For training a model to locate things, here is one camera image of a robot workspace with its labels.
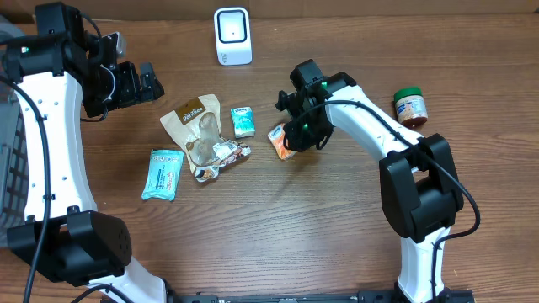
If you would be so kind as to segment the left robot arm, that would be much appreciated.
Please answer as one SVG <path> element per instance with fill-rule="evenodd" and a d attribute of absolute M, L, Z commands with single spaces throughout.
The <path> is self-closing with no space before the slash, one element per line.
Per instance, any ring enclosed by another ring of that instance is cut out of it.
<path fill-rule="evenodd" d="M 171 302 L 168 283 L 133 256 L 125 222 L 99 212 L 83 156 L 82 122 L 159 99 L 152 65 L 124 60 L 119 33 L 87 31 L 89 17 L 64 3 L 35 9 L 37 32 L 8 40 L 2 82 L 17 94 L 29 169 L 24 223 L 8 248 L 32 274 L 116 302 Z"/>

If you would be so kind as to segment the green lid seasoning jar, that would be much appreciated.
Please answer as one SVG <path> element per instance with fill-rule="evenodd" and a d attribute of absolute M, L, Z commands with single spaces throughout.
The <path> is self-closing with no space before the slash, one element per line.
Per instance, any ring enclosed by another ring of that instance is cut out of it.
<path fill-rule="evenodd" d="M 393 95 L 398 122 L 408 128 L 423 125 L 428 120 L 424 97 L 419 87 L 402 88 Z"/>

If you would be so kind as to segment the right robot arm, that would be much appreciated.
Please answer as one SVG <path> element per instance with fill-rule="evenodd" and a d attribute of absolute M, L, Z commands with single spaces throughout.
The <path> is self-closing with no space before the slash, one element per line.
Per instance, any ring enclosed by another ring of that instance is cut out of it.
<path fill-rule="evenodd" d="M 401 271 L 394 290 L 364 290 L 360 302 L 471 302 L 470 290 L 451 290 L 441 279 L 444 245 L 463 207 L 448 142 L 400 125 L 373 104 L 344 72 L 323 75 L 314 60 L 290 75 L 295 92 L 279 93 L 287 111 L 287 149 L 322 149 L 335 129 L 349 134 L 377 161 L 382 210 L 401 237 Z"/>

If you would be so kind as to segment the light blue wipes pack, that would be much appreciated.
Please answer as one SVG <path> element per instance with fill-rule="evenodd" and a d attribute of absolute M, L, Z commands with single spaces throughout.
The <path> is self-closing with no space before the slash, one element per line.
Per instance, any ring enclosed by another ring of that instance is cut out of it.
<path fill-rule="evenodd" d="M 174 201 L 180 179 L 184 154 L 175 150 L 152 150 L 143 200 Z"/>

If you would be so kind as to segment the orange small snack packet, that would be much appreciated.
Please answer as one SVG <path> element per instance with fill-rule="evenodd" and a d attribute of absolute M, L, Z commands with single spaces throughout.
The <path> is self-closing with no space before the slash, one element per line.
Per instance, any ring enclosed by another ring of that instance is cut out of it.
<path fill-rule="evenodd" d="M 268 134 L 269 141 L 273 145 L 278 158 L 283 161 L 293 157 L 296 154 L 295 151 L 288 150 L 284 146 L 284 137 L 285 137 L 284 125 L 285 125 L 284 123 L 278 124 Z"/>

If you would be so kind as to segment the teal tissue pocket pack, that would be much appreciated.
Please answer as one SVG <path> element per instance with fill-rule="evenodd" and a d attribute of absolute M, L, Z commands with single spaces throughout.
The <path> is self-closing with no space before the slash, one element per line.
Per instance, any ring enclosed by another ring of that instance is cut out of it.
<path fill-rule="evenodd" d="M 250 107 L 231 109 L 234 135 L 237 139 L 255 136 L 255 125 L 253 122 L 253 111 Z"/>

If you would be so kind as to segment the beige brown snack bag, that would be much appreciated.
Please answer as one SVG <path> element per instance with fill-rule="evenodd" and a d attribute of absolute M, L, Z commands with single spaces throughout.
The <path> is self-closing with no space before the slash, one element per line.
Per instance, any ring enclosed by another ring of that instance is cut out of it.
<path fill-rule="evenodd" d="M 251 154 L 243 142 L 221 136 L 221 105 L 216 95 L 187 101 L 160 118 L 166 132 L 185 153 L 194 178 L 204 183 Z"/>

